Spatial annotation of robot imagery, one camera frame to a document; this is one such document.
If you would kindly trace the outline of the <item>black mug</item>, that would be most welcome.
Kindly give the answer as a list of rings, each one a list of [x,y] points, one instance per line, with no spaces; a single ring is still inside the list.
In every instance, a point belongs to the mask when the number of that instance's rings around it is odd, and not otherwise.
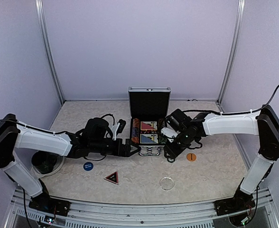
[[[43,151],[36,152],[31,158],[32,165],[41,174],[51,173],[53,171],[56,162],[57,162],[56,154],[43,152]]]

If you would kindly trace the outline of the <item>right chip row in case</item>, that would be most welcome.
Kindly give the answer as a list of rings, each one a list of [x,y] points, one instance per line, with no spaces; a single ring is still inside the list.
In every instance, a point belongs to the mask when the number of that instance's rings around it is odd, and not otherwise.
[[[158,130],[161,131],[164,127],[166,127],[166,120],[164,118],[158,119]]]

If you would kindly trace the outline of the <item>green poker chip stack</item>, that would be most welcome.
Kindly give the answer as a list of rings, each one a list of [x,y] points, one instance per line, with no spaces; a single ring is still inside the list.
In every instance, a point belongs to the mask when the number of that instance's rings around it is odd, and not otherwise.
[[[166,137],[162,137],[160,136],[158,139],[158,143],[159,144],[165,144],[167,142],[167,138]]]

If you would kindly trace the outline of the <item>red playing card deck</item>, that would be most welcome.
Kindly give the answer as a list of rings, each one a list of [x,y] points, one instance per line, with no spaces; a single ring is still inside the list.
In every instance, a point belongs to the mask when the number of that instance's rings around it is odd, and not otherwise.
[[[140,122],[140,130],[144,132],[155,132],[158,130],[157,122]]]

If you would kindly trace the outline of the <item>clear round dealer puck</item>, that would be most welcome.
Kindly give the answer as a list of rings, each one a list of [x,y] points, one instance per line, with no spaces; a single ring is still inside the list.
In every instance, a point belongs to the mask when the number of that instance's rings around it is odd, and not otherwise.
[[[169,191],[174,188],[175,182],[171,177],[163,177],[159,181],[162,190]]]

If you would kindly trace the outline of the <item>left rear aluminium post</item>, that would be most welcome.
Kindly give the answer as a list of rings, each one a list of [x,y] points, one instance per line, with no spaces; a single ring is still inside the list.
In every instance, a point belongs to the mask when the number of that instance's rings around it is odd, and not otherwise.
[[[56,67],[54,64],[54,59],[51,51],[51,45],[48,38],[48,32],[47,32],[47,24],[44,14],[44,8],[43,8],[43,1],[42,0],[35,0],[35,6],[37,11],[37,17],[38,17],[38,23],[40,26],[40,31],[42,35],[42,40],[44,44],[44,50],[47,58],[47,63],[50,69],[51,78],[56,90],[56,95],[58,97],[58,100],[61,104],[61,106],[65,103],[65,98],[63,95],[63,91],[59,82],[59,78],[57,76]]]

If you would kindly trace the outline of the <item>front aluminium frame rail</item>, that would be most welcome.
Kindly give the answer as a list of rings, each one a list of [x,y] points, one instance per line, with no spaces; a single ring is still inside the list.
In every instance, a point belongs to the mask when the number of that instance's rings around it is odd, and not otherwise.
[[[215,228],[230,227],[232,214],[218,216],[213,200],[192,203],[159,205],[126,205],[70,200],[66,217],[56,216],[55,222],[47,224],[47,213],[24,209],[29,202],[22,190],[17,189],[9,205],[5,228],[32,227],[38,222],[51,228]]]

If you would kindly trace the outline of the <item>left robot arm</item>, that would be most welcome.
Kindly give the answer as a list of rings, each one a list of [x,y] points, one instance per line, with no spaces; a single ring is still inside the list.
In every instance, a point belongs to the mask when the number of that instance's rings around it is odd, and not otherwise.
[[[21,162],[14,150],[18,148],[50,152],[63,157],[78,159],[90,153],[117,157],[131,157],[141,147],[127,139],[123,142],[117,135],[126,122],[119,120],[113,126],[100,117],[89,119],[85,128],[70,133],[52,132],[33,127],[8,114],[0,119],[0,169],[35,198],[43,211],[54,207],[54,200],[43,190],[43,183],[33,176]]]

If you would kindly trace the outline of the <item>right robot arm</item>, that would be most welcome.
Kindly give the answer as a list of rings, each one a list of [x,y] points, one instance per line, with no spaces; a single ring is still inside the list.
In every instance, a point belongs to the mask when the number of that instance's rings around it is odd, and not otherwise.
[[[169,127],[161,129],[168,139],[164,147],[169,159],[174,160],[185,149],[192,149],[191,143],[200,143],[203,137],[218,134],[247,134],[259,137],[260,148],[248,173],[241,181],[238,193],[231,199],[230,206],[240,211],[249,203],[251,195],[261,181],[267,177],[279,158],[279,118],[270,106],[270,101],[261,108],[236,113],[197,110],[194,118],[188,111],[176,109],[165,120]]]

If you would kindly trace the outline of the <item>aluminium poker case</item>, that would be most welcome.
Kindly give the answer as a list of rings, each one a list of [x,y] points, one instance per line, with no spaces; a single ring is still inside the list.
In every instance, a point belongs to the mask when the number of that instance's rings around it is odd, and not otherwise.
[[[131,128],[134,118],[138,118],[140,122],[158,122],[158,119],[167,116],[169,100],[170,100],[170,87],[140,87],[131,86],[128,89],[129,104],[130,104],[130,140]],[[144,132],[139,130],[139,134],[157,134],[158,139],[161,131]],[[159,156],[165,144],[137,144],[141,147],[139,156]]]

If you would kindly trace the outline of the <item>left chip row in case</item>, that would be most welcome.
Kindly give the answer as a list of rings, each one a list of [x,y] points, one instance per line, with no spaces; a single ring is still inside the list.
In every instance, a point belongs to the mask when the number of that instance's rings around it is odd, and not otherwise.
[[[131,140],[139,144],[140,142],[140,120],[138,118],[134,118],[132,121],[132,128],[131,128]]]

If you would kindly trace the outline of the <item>blue playing card deck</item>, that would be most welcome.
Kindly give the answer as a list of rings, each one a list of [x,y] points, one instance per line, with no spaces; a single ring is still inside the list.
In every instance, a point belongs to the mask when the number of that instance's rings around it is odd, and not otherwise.
[[[141,144],[158,144],[157,134],[141,134],[140,135]]]

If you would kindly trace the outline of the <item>orange big blind button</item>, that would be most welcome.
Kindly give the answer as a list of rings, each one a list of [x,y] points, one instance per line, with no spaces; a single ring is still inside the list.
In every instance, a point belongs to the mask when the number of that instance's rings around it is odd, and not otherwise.
[[[186,155],[186,158],[187,158],[188,161],[194,162],[196,160],[196,155],[194,153],[188,153]]]

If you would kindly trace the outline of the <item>red triangular dealer button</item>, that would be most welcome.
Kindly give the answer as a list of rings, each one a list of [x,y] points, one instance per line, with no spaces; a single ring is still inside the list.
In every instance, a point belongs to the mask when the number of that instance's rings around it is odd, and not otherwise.
[[[112,173],[112,174],[106,176],[106,177],[104,178],[104,180],[106,180],[106,181],[108,181],[108,182],[110,182],[110,183],[113,183],[113,184],[118,185],[118,184],[119,184],[118,172],[115,171],[114,173]]]

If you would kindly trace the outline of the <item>aluminium post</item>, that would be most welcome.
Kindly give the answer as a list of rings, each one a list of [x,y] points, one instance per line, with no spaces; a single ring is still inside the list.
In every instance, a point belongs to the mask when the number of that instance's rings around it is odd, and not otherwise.
[[[239,43],[239,36],[241,33],[241,29],[242,29],[245,2],[246,2],[245,0],[238,1],[236,21],[235,21],[234,32],[233,32],[233,36],[232,36],[232,44],[231,44],[231,48],[230,48],[230,52],[229,52],[229,56],[228,56],[227,65],[226,65],[225,72],[224,72],[224,78],[223,78],[223,82],[221,85],[220,93],[217,98],[217,103],[219,105],[221,105],[223,103],[223,99],[224,99],[225,93],[227,91],[229,80],[231,77],[233,64],[234,64],[234,60],[235,60],[235,56],[236,56],[236,52],[237,52],[238,43]]]
[[[58,100],[61,104],[61,106],[65,103],[65,98],[63,95],[63,91],[59,82],[59,78],[57,76],[56,67],[54,64],[54,59],[51,51],[51,45],[48,38],[48,32],[47,32],[47,24],[44,14],[44,8],[43,8],[43,1],[42,0],[35,0],[35,6],[37,11],[37,17],[38,17],[38,23],[40,26],[40,31],[42,35],[42,40],[44,44],[44,50],[47,58],[47,63],[50,69],[51,78],[56,90],[56,95],[58,97]]]

